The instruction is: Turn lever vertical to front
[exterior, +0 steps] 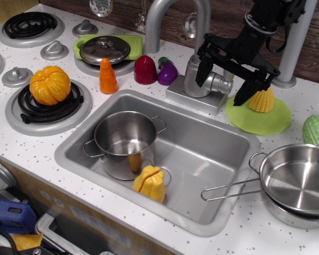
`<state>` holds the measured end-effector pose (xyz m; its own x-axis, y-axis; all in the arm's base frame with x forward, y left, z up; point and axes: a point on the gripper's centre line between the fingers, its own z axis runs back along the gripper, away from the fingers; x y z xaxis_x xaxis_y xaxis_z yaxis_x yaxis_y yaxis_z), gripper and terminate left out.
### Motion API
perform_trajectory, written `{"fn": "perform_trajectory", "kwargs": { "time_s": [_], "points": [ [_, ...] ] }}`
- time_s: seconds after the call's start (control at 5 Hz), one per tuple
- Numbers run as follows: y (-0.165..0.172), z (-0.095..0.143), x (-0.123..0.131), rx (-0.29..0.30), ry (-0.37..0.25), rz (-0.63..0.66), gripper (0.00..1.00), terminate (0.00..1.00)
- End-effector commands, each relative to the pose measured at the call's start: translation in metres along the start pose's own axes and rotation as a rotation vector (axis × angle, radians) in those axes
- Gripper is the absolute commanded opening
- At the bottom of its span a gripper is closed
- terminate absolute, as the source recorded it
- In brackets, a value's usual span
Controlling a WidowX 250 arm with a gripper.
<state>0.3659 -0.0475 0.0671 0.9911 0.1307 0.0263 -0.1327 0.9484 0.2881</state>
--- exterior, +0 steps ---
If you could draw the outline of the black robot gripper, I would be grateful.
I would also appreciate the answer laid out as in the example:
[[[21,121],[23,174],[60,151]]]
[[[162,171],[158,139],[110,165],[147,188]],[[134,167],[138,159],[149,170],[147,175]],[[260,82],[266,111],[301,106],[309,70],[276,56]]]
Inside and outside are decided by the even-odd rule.
[[[245,80],[235,95],[234,106],[242,106],[258,91],[266,91],[267,83],[280,75],[280,71],[260,54],[268,36],[247,25],[237,38],[206,33],[197,52],[200,59],[197,85],[203,86],[215,64]]]

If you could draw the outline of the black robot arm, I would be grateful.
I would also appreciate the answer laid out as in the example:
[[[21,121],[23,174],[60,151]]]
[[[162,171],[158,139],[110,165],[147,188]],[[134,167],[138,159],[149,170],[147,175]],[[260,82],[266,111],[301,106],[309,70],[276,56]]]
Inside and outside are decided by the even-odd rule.
[[[243,85],[234,98],[234,106],[241,106],[256,92],[267,90],[279,69],[267,61],[260,49],[269,48],[271,37],[279,27],[285,35],[289,27],[305,14],[305,1],[255,1],[244,16],[244,27],[236,38],[223,38],[207,33],[197,54],[201,61],[196,82],[201,87],[214,65],[242,78]]]

